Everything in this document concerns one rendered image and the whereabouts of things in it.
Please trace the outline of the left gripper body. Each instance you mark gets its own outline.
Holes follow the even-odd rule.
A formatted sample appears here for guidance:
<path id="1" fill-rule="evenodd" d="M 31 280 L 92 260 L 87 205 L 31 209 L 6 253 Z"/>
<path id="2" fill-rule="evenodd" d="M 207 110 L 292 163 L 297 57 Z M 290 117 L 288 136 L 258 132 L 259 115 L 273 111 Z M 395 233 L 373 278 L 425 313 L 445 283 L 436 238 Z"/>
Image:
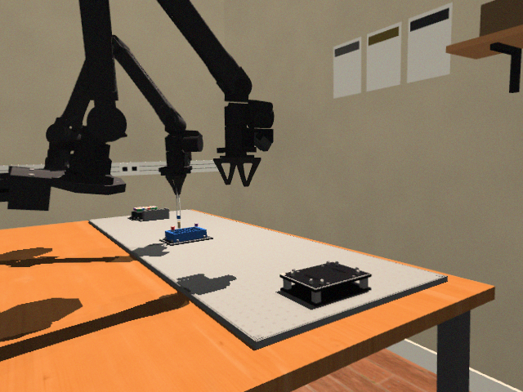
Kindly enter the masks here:
<path id="1" fill-rule="evenodd" d="M 183 151 L 179 152 L 166 152 L 167 166 L 160 167 L 159 172 L 161 176 L 181 176 L 185 173 L 191 173 L 192 166 L 183 166 Z"/>

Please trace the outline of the blue grid rack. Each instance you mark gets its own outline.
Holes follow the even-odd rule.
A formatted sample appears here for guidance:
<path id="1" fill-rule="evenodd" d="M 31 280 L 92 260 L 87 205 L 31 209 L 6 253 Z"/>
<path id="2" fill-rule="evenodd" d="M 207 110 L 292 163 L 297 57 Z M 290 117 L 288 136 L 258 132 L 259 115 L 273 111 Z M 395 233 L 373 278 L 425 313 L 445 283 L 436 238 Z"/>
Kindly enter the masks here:
<path id="1" fill-rule="evenodd" d="M 183 228 L 183 229 L 175 229 L 176 232 L 170 232 L 170 231 L 171 230 L 165 231 L 165 237 L 167 237 L 167 240 L 169 240 L 169 241 L 173 240 L 174 243 L 177 242 L 177 239 L 179 239 L 179 242 L 182 242 L 182 241 L 203 238 L 204 235 L 207 237 L 207 230 L 203 229 L 203 228 L 195 229 L 194 227 L 189 227 L 189 228 Z"/>

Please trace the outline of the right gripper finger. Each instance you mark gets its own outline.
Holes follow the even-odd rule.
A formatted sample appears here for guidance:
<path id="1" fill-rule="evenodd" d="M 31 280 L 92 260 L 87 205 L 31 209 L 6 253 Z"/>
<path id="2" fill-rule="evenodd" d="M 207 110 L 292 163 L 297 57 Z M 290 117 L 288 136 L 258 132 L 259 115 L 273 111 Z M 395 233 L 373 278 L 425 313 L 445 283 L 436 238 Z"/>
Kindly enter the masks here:
<path id="1" fill-rule="evenodd" d="M 221 173 L 222 179 L 224 180 L 225 184 L 230 185 L 234 172 L 235 172 L 235 167 L 236 167 L 235 158 L 214 158 L 213 161 L 216 164 L 217 169 Z M 226 174 L 221 165 L 222 163 L 230 163 L 230 173 L 229 173 L 228 179 L 226 178 Z"/>
<path id="2" fill-rule="evenodd" d="M 239 171 L 239 175 L 240 175 L 240 178 L 241 178 L 241 181 L 242 181 L 244 187 L 247 187 L 250 185 L 253 175 L 254 175 L 255 171 L 257 170 L 257 167 L 261 160 L 262 160 L 262 158 L 235 158 L 235 162 L 236 162 L 236 165 L 237 165 L 237 168 Z M 252 163 L 252 167 L 249 172 L 247 180 L 244 175 L 244 163 Z"/>

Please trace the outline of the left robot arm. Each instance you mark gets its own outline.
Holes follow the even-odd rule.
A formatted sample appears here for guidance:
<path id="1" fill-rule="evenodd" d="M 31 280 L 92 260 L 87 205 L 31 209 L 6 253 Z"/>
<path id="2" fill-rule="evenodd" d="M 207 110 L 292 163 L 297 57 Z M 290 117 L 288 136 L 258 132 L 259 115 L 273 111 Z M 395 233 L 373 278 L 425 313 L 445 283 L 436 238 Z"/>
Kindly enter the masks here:
<path id="1" fill-rule="evenodd" d="M 173 154 L 173 152 L 183 150 L 183 166 L 189 166 L 192 159 L 191 152 L 201 152 L 203 150 L 203 135 L 198 131 L 186 130 L 185 120 L 177 111 L 175 111 L 177 114 L 174 112 L 174 107 L 142 68 L 135 56 L 129 51 L 129 47 L 116 35 L 112 35 L 112 38 L 114 58 L 121 64 L 144 97 L 149 101 L 165 126 L 165 131 L 169 133 L 165 137 L 166 151 Z M 70 152 L 74 151 L 74 142 L 78 139 L 81 140 L 83 118 L 89 102 L 90 96 L 85 58 L 64 113 L 60 118 L 56 118 L 55 123 L 47 129 L 46 138 L 49 142 L 47 156 L 49 158 L 45 159 L 44 168 L 66 170 L 66 166 L 69 165 Z M 71 129 L 69 125 L 73 125 Z"/>

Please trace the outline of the white perforated base plate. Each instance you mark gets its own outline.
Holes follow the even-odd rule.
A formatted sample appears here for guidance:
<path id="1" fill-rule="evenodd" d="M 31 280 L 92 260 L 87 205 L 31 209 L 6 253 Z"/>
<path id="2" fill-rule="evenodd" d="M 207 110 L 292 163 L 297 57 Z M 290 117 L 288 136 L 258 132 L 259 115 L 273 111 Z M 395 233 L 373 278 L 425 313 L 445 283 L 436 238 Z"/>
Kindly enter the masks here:
<path id="1" fill-rule="evenodd" d="M 171 246 L 169 219 L 88 220 L 256 350 L 448 281 L 448 276 L 339 247 L 193 211 L 181 228 L 207 230 L 213 239 Z M 279 274 L 327 261 L 372 273 L 371 290 L 313 306 L 280 290 Z"/>

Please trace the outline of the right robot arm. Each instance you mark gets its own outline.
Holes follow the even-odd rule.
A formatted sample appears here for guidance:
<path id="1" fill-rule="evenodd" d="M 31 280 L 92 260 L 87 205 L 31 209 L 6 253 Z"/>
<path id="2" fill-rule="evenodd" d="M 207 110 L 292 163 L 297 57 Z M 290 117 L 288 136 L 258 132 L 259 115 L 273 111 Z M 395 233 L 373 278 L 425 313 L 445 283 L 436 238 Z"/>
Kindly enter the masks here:
<path id="1" fill-rule="evenodd" d="M 235 102 L 252 102 L 225 106 L 225 126 L 248 125 L 242 127 L 242 147 L 256 146 L 268 151 L 274 142 L 274 129 L 261 128 L 272 127 L 273 104 L 248 99 L 252 90 L 250 78 L 221 45 L 190 0 L 157 2 L 206 64 L 224 92 L 225 101 L 235 98 Z M 82 126 L 81 142 L 74 142 L 66 173 L 73 182 L 112 185 L 110 145 L 105 143 L 127 137 L 127 120 L 115 104 L 118 88 L 110 4 L 109 0 L 79 0 L 79 7 L 90 100 L 94 100 L 96 107 L 87 116 L 87 126 Z"/>

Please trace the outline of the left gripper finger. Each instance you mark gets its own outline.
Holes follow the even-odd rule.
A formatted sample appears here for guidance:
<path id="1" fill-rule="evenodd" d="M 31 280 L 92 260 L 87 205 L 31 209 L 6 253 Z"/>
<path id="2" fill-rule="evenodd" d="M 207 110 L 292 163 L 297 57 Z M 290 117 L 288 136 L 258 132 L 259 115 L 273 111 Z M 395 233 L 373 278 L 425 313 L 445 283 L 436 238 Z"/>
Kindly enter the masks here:
<path id="1" fill-rule="evenodd" d="M 182 178 L 181 178 L 181 176 L 182 176 Z M 181 194 L 181 188 L 182 188 L 182 185 L 183 185 L 184 180 L 186 178 L 186 174 L 183 174 L 181 176 L 174 176 L 175 177 L 175 182 L 176 182 L 178 195 Z M 180 182 L 180 185 L 179 185 L 179 182 Z"/>
<path id="2" fill-rule="evenodd" d="M 174 176 L 165 176 L 165 177 L 166 177 L 168 183 L 170 184 L 170 186 L 172 187 L 174 194 L 177 195 L 176 194 L 177 187 L 176 187 L 176 182 L 175 182 L 175 179 L 174 179 L 175 177 Z M 173 180 L 174 183 L 172 182 L 172 180 Z"/>

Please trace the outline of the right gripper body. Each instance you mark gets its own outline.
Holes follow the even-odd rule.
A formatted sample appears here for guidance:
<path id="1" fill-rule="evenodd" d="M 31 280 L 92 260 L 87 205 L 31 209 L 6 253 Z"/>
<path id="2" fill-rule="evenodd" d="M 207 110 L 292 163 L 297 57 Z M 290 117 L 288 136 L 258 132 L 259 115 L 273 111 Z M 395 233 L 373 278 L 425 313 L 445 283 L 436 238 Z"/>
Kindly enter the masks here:
<path id="1" fill-rule="evenodd" d="M 242 127 L 247 126 L 225 127 L 225 148 L 217 148 L 217 153 L 226 153 L 226 156 L 220 158 L 254 158 L 246 152 L 256 153 L 257 147 L 242 147 Z"/>

